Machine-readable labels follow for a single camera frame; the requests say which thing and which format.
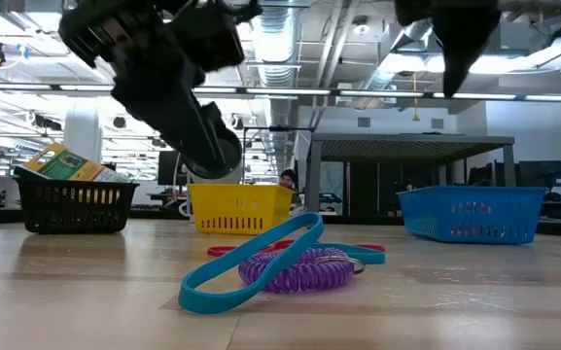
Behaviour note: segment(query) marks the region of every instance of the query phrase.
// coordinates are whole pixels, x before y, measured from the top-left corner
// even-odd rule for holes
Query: wooden table
[[[318,294],[259,294],[238,310],[179,310],[179,282],[212,245],[186,222],[130,221],[116,235],[0,225],[0,350],[559,349],[561,237],[453,245],[399,227],[333,227],[325,241],[382,243],[389,262]],[[203,286],[227,291],[234,271]]]

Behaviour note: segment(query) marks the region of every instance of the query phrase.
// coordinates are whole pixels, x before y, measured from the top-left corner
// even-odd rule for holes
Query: blue elastic band
[[[300,228],[310,228],[296,239],[287,249],[272,260],[261,277],[253,284],[228,293],[199,292],[195,288],[213,279],[239,263],[247,260],[269,244],[280,240]],[[345,252],[349,257],[363,263],[384,263],[385,254],[369,248],[355,247],[337,243],[316,243],[323,234],[321,215],[305,213],[292,218],[284,224],[259,234],[223,256],[208,262],[190,272],[181,283],[179,305],[184,309],[199,314],[216,314],[229,311],[255,296],[278,273],[296,262],[308,248],[334,247]]]

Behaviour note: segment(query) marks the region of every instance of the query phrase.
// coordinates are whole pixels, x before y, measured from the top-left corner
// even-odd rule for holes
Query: yellow basket
[[[195,228],[259,234],[289,219],[293,191],[275,185],[191,184]]]

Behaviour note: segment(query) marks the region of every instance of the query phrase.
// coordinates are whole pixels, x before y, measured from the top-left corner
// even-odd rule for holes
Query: person
[[[298,193],[295,190],[297,179],[296,173],[292,169],[286,169],[280,174],[280,178],[278,180],[278,185],[282,186],[283,188],[289,189],[293,191],[293,197],[291,198],[291,204],[301,205],[301,199],[299,198]]]

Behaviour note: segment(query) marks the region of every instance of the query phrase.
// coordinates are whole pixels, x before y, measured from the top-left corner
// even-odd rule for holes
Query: black basket
[[[35,233],[117,232],[138,184],[17,178],[25,228]]]

